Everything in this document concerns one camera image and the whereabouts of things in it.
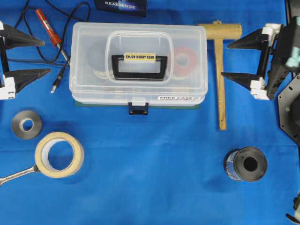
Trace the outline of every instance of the solder spool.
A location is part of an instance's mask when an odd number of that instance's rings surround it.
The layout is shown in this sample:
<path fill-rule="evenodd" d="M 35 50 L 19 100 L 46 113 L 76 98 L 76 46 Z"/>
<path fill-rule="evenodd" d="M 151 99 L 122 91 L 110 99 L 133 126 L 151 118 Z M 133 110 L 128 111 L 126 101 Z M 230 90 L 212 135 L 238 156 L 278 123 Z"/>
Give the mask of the solder spool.
<path fill-rule="evenodd" d="M 224 159 L 225 172 L 233 180 L 258 181 L 267 168 L 265 155 L 255 147 L 230 151 Z"/>

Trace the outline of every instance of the black handle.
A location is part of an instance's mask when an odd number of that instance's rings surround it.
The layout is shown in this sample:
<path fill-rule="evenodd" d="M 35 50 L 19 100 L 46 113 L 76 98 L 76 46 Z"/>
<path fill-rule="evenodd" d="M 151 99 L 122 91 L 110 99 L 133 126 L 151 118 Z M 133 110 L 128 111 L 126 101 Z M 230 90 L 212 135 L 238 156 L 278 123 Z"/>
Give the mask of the black handle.
<path fill-rule="evenodd" d="M 167 68 L 167 56 L 156 56 L 155 61 L 160 62 L 159 73 L 131 73 L 119 72 L 119 61 L 123 61 L 123 55 L 112 55 L 112 71 L 116 80 L 134 81 L 162 81 Z"/>

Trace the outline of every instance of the red handle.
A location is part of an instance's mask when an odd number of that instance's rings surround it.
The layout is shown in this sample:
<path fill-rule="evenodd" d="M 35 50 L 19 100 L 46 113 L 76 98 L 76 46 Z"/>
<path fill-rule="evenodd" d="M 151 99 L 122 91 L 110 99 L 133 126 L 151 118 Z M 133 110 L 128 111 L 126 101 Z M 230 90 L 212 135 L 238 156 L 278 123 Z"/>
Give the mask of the red handle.
<path fill-rule="evenodd" d="M 45 14 L 43 13 L 43 11 L 38 8 L 36 10 L 36 14 L 40 20 L 40 22 L 42 23 L 43 27 L 45 28 L 45 30 L 47 31 L 50 41 L 51 43 L 56 46 L 57 44 L 61 43 L 61 39 L 58 36 L 58 34 L 55 33 L 55 31 L 52 29 L 52 27 L 50 26 Z"/>

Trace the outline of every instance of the black cable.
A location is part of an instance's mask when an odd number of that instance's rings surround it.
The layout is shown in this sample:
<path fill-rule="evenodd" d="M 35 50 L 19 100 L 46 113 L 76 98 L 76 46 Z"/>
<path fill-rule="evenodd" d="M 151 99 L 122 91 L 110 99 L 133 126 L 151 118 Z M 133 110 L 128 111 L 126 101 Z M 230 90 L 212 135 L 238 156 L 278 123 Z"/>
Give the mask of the black cable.
<path fill-rule="evenodd" d="M 20 24 L 20 22 L 22 21 L 22 19 L 23 19 L 23 11 L 28 7 L 29 2 L 30 2 L 30 0 L 27 0 L 27 2 L 26 2 L 25 6 L 24 6 L 24 8 L 23 8 L 23 10 L 22 10 L 22 13 L 21 13 L 21 15 L 20 15 L 18 21 L 15 23 L 14 28 L 16 28 L 16 27 Z"/>
<path fill-rule="evenodd" d="M 86 18 L 86 22 L 88 22 L 88 21 L 90 20 L 90 5 L 89 5 L 88 2 L 83 1 L 83 2 L 79 3 L 79 4 L 72 10 L 71 14 L 68 16 L 67 22 L 66 22 L 65 27 L 64 27 L 64 30 L 63 30 L 63 34 L 62 34 L 62 36 L 61 36 L 60 49 L 59 49 L 59 51 L 57 52 L 57 54 L 56 54 L 56 56 L 55 56 L 55 58 L 54 58 L 53 60 L 47 60 L 47 59 L 45 58 L 45 56 L 42 54 L 40 48 L 37 47 L 38 54 L 40 55 L 40 57 L 41 57 L 45 62 L 53 63 L 53 62 L 55 62 L 55 61 L 60 57 L 60 53 L 61 53 L 61 50 L 62 50 L 63 45 L 64 45 L 64 41 L 65 41 L 65 36 L 66 36 L 66 32 L 67 32 L 68 25 L 69 25 L 69 23 L 70 23 L 70 21 L 71 21 L 73 15 L 74 15 L 74 13 L 75 13 L 81 6 L 83 6 L 83 5 L 88 6 L 88 15 L 87 15 L 87 18 Z M 26 12 L 29 11 L 29 10 L 32 10 L 32 9 L 35 10 L 35 8 L 33 8 L 33 7 L 27 7 L 27 8 L 23 11 L 23 14 L 22 14 L 23 16 L 22 16 L 22 17 L 23 17 L 23 20 L 24 20 L 24 22 L 25 22 L 25 24 L 26 24 L 26 27 L 27 27 L 28 32 L 30 33 L 30 35 L 33 36 L 32 31 L 31 31 L 31 29 L 30 29 L 30 27 L 29 27 L 29 24 L 28 24 L 28 22 L 27 22 L 27 20 L 26 20 L 26 17 L 25 17 L 25 16 L 26 16 Z"/>
<path fill-rule="evenodd" d="M 63 30 L 63 35 L 62 35 L 62 38 L 61 38 L 61 44 L 60 44 L 60 48 L 59 48 L 59 51 L 57 53 L 57 55 L 55 56 L 55 58 L 53 60 L 47 60 L 45 58 L 45 56 L 42 54 L 41 50 L 39 47 L 37 47 L 37 52 L 38 54 L 40 55 L 40 57 L 42 58 L 43 61 L 39 61 L 39 60 L 17 60 L 17 59 L 9 59 L 10 61 L 14 61 L 14 62 L 27 62 L 27 63 L 40 63 L 40 64 L 48 64 L 48 65 L 54 65 L 54 66 L 62 66 L 62 67 L 66 67 L 64 64 L 59 64 L 59 63 L 55 63 L 57 61 L 57 59 L 60 57 L 60 53 L 61 53 L 61 50 L 63 49 L 63 44 L 64 44 L 64 40 L 65 40 L 65 36 L 66 36 L 66 31 L 67 31 L 67 28 L 68 28 L 68 25 L 71 21 L 71 19 L 76 19 L 76 20 L 79 20 L 81 22 L 88 22 L 90 20 L 90 5 L 88 2 L 84 1 L 84 2 L 81 2 L 79 3 L 71 12 L 71 14 L 68 14 L 62 10 L 60 10 L 59 8 L 55 7 L 49 0 L 45 0 L 52 8 L 54 8 L 56 11 L 62 13 L 63 15 L 66 15 L 68 17 L 67 19 L 67 22 L 64 26 L 64 30 Z M 30 33 L 30 35 L 33 36 L 32 34 L 32 31 L 29 27 L 29 24 L 26 20 L 26 12 L 31 10 L 31 9 L 36 9 L 34 7 L 29 7 L 29 2 L 30 0 L 27 0 L 26 1 L 26 4 L 23 8 L 23 11 L 22 11 L 22 14 L 20 16 L 20 18 L 18 19 L 17 23 L 15 24 L 15 28 L 19 25 L 19 23 L 22 21 L 22 19 L 24 19 L 24 22 L 25 22 L 25 25 L 27 27 L 27 30 L 28 32 Z M 87 14 L 87 17 L 86 17 L 86 20 L 83 20 L 81 18 L 78 18 L 78 17 L 75 17 L 73 16 L 74 13 L 83 5 L 86 5 L 88 7 L 88 14 Z"/>
<path fill-rule="evenodd" d="M 25 63 L 37 63 L 37 64 L 47 64 L 52 66 L 58 66 L 58 67 L 69 67 L 69 65 L 65 65 L 63 63 L 55 63 L 55 62 L 45 62 L 43 60 L 17 60 L 17 59 L 8 59 L 8 61 L 11 62 L 25 62 Z"/>
<path fill-rule="evenodd" d="M 30 0 L 27 0 L 27 1 L 26 1 L 25 6 L 23 7 L 22 13 L 21 13 L 21 15 L 20 15 L 18 21 L 15 23 L 14 28 L 16 28 L 16 27 L 20 24 L 20 22 L 22 21 L 22 19 L 23 19 L 23 11 L 28 7 L 29 2 L 30 2 Z M 53 5 L 49 0 L 45 0 L 45 2 L 48 3 L 49 6 L 51 6 L 53 9 L 55 9 L 55 10 L 58 11 L 59 13 L 65 15 L 65 16 L 70 16 L 68 13 L 62 11 L 61 9 L 59 9 L 59 8 L 57 8 L 55 5 Z M 78 18 L 78 17 L 76 17 L 76 16 L 73 16 L 72 19 L 75 19 L 75 20 L 84 22 L 83 19 Z"/>
<path fill-rule="evenodd" d="M 60 12 L 61 14 L 65 15 L 65 16 L 70 16 L 68 13 L 62 11 L 61 9 L 57 8 L 56 6 L 54 6 L 49 0 L 45 0 L 45 2 L 47 2 L 49 4 L 49 6 L 51 6 L 52 8 L 54 8 L 56 11 Z M 85 22 L 83 19 L 81 18 L 78 18 L 76 16 L 72 16 L 72 19 L 75 19 L 75 20 L 79 20 L 81 22 Z"/>

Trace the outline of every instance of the metal tip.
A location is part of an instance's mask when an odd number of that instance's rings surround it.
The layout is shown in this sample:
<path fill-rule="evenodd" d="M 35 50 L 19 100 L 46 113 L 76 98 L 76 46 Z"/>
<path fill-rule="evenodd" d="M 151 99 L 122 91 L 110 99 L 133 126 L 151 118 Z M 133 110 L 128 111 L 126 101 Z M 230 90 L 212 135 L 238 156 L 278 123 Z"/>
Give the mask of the metal tip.
<path fill-rule="evenodd" d="M 51 94 L 53 94 L 55 92 L 56 88 L 57 87 L 55 85 L 52 86 Z"/>

